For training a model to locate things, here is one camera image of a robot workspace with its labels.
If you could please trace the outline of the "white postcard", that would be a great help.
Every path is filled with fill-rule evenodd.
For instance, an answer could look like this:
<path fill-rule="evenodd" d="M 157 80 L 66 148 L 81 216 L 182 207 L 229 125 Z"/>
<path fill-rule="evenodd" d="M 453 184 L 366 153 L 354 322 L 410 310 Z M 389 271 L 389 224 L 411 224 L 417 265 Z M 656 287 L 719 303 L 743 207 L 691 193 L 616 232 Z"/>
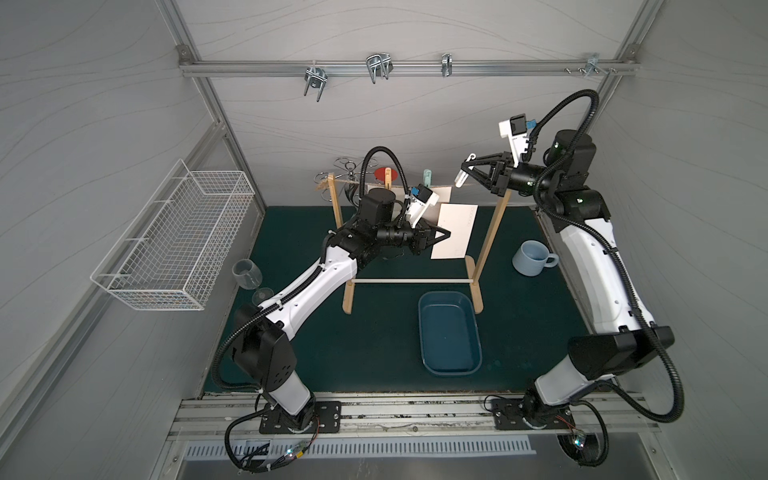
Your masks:
<path fill-rule="evenodd" d="M 450 235 L 436 237 L 432 247 L 432 260 L 463 259 L 467 253 L 478 206 L 471 204 L 443 203 L 440 207 L 437 226 Z"/>
<path fill-rule="evenodd" d="M 433 186 L 432 192 L 438 196 L 438 203 L 448 203 L 451 199 L 452 186 Z"/>

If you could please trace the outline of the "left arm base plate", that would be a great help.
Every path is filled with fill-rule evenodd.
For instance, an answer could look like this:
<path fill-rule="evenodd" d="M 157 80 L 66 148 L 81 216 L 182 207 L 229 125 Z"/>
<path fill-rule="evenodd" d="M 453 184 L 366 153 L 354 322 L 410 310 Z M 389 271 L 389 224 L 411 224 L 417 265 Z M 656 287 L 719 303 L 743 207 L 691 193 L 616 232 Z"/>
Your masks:
<path fill-rule="evenodd" d="M 338 433 L 341 410 L 340 401 L 311 400 L 297 415 L 290 415 L 282 407 L 276 406 L 268 409 L 262 416 L 259 433 L 263 435 Z"/>

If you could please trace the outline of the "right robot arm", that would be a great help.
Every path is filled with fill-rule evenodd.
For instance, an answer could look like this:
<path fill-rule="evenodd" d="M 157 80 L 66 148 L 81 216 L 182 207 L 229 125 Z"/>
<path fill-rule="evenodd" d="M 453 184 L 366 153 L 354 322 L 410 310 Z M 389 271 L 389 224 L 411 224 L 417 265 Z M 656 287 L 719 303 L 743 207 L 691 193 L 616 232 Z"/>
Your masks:
<path fill-rule="evenodd" d="M 573 337 L 567 354 L 526 392 L 520 411 L 535 428 L 599 387 L 608 387 L 641 415 L 671 423 L 683 412 L 684 393 L 679 373 L 667 348 L 674 341 L 670 328 L 655 323 L 637 297 L 621 260 L 610 213 L 602 195 L 587 186 L 588 169 L 596 153 L 589 135 L 559 131 L 546 150 L 542 165 L 531 165 L 522 156 L 530 134 L 499 125 L 508 140 L 507 152 L 469 157 L 455 184 L 473 178 L 491 193 L 510 190 L 531 195 L 546 209 L 555 232 L 570 253 L 586 292 L 593 332 Z M 667 413 L 654 413 L 613 383 L 613 378 L 659 358 L 671 380 L 673 401 Z"/>

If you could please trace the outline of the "white clothespin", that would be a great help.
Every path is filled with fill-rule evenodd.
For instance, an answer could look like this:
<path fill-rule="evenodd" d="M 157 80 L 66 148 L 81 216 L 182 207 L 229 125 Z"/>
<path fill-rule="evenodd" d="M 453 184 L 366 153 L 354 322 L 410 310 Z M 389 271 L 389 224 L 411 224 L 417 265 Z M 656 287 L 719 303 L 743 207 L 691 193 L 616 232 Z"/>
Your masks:
<path fill-rule="evenodd" d="M 462 167 L 460 168 L 454 180 L 454 186 L 456 188 L 461 188 L 465 184 L 466 180 L 469 178 L 469 173 L 464 170 L 464 167 L 467 167 L 469 170 L 472 170 L 473 166 L 469 166 L 468 163 L 475 159 L 476 159 L 476 154 L 470 153 L 465 159 L 465 161 L 462 163 Z"/>

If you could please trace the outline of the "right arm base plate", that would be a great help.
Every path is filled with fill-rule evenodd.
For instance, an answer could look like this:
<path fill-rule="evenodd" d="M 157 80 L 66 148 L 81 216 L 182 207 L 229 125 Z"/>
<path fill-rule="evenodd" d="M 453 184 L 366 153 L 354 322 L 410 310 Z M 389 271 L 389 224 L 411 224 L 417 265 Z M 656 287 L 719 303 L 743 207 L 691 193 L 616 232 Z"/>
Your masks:
<path fill-rule="evenodd" d="M 521 397 L 488 395 L 483 400 L 483 408 L 491 414 L 494 429 L 498 431 L 571 430 L 576 426 L 568 407 L 556 408 L 554 414 L 545 415 L 545 423 L 538 425 L 524 417 L 522 405 Z"/>

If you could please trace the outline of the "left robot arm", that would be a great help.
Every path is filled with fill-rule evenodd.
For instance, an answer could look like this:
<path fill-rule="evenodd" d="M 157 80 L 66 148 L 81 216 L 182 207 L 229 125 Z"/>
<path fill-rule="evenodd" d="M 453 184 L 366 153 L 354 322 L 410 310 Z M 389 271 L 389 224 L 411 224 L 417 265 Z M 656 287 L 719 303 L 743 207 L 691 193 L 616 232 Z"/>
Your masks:
<path fill-rule="evenodd" d="M 291 341 L 311 314 L 383 248 L 404 247 L 417 255 L 448 239 L 448 230 L 424 218 L 438 202 L 437 193 L 418 185 L 405 195 L 396 214 L 394 192 L 369 190 L 352 218 L 327 234 L 318 260 L 302 275 L 258 306 L 238 311 L 244 324 L 235 331 L 228 351 L 271 403 L 292 417 L 309 414 L 314 395 L 296 373 Z"/>

